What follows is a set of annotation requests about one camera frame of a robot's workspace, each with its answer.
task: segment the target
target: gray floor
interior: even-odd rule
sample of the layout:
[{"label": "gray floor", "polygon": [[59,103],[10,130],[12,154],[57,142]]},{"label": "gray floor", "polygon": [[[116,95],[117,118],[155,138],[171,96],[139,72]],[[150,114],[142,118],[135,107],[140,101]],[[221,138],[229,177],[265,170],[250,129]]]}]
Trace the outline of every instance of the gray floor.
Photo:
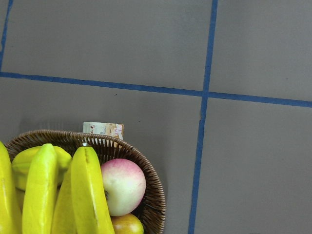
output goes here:
[{"label": "gray floor", "polygon": [[0,0],[0,140],[123,123],[165,234],[310,234],[312,2],[216,2],[206,113],[211,0]]}]

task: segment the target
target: banana bunch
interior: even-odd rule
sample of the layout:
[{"label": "banana bunch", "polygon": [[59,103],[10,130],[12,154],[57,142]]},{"label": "banana bunch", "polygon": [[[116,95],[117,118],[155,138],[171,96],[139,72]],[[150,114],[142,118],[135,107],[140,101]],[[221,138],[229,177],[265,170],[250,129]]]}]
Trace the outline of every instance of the banana bunch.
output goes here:
[{"label": "banana bunch", "polygon": [[71,157],[47,143],[10,163],[0,142],[0,234],[21,233],[115,234],[92,147]]}]

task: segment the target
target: blue line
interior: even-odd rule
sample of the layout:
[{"label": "blue line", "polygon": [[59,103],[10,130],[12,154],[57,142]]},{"label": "blue line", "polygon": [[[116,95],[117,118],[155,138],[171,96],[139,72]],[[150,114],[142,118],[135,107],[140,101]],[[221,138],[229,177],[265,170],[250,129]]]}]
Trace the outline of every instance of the blue line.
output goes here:
[{"label": "blue line", "polygon": [[[261,96],[252,96],[252,95],[242,95],[242,94],[207,92],[208,88],[204,89],[204,91],[198,91],[198,90],[175,89],[175,88],[166,88],[166,87],[157,87],[157,86],[103,82],[103,81],[94,81],[94,80],[80,80],[80,79],[73,79],[73,78],[46,77],[46,76],[38,76],[38,75],[21,75],[17,73],[9,73],[9,72],[0,72],[0,77],[29,79],[29,80],[67,83],[67,84],[90,85],[90,86],[98,86],[98,87],[106,87],[106,88],[116,88],[116,89],[125,89],[125,90],[129,89],[129,90],[138,90],[138,91],[146,91],[146,92],[156,92],[156,93],[178,94],[178,95],[202,97],[204,99],[205,98],[219,98],[219,99],[250,101],[250,102],[260,102],[260,103],[312,108],[312,101],[284,99],[284,98],[275,98],[275,97],[261,97]],[[201,110],[203,114],[204,112],[206,112],[206,110],[204,110],[203,107],[201,108]]]},{"label": "blue line", "polygon": [[274,98],[274,97],[260,97],[260,96],[241,95],[241,94],[225,94],[225,93],[215,93],[215,92],[209,92],[208,95],[210,98],[231,99],[231,100],[239,100],[239,101],[252,101],[252,102],[288,105],[288,106],[312,107],[312,101],[293,100],[293,99]]},{"label": "blue line", "polygon": [[0,51],[0,72],[1,72],[1,69],[2,69],[3,54],[4,54],[4,48],[5,48],[5,42],[6,42],[6,32],[8,30],[9,14],[10,14],[12,5],[13,5],[13,0],[9,0],[8,8],[7,8],[7,11],[6,11],[4,27],[3,27],[3,32],[2,32],[2,38],[1,38],[1,47],[2,48],[1,48],[1,51]]},{"label": "blue line", "polygon": [[215,22],[216,22],[216,15],[217,15],[217,6],[218,6],[218,1],[213,0],[212,6],[211,6],[211,15],[210,15],[210,26],[209,26],[209,35],[208,35],[203,96],[201,98],[201,107],[200,107],[201,116],[200,116],[200,121],[198,125],[195,169],[194,169],[193,188],[192,188],[192,202],[191,202],[191,211],[190,211],[190,217],[189,217],[188,234],[194,234],[194,230],[195,230],[201,159],[202,159],[203,141],[204,141],[204,133],[205,133],[207,104],[208,104],[208,97],[209,97],[211,64],[212,64],[212,59],[213,59],[213,49],[214,49],[214,39],[215,39]]},{"label": "blue line", "polygon": [[105,81],[96,81],[96,80],[81,80],[81,79],[74,79],[74,78],[47,77],[47,76],[39,76],[39,75],[23,75],[23,74],[18,74],[18,73],[9,73],[9,72],[1,72],[0,76],[6,77],[6,78],[29,79],[29,80],[48,81],[48,82],[65,83],[65,84],[90,85],[90,86],[98,86],[98,87],[106,87],[106,88],[138,90],[138,91],[155,92],[155,93],[178,94],[178,95],[188,95],[188,96],[196,96],[196,97],[202,96],[202,91],[200,90],[166,88],[166,87],[125,84],[125,83],[105,82]]}]

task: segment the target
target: fruit basket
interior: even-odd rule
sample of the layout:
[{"label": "fruit basket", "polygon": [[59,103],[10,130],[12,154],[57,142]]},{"label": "fruit basket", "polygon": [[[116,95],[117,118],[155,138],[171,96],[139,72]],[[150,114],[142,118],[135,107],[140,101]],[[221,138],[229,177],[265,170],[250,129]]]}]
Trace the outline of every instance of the fruit basket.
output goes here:
[{"label": "fruit basket", "polygon": [[135,162],[144,172],[146,192],[132,213],[141,220],[145,234],[163,233],[166,212],[163,187],[156,170],[138,149],[112,136],[45,129],[20,134],[5,146],[12,161],[19,152],[45,143],[60,146],[71,156],[82,143],[88,143],[95,149],[101,164],[113,158],[125,158]]}]

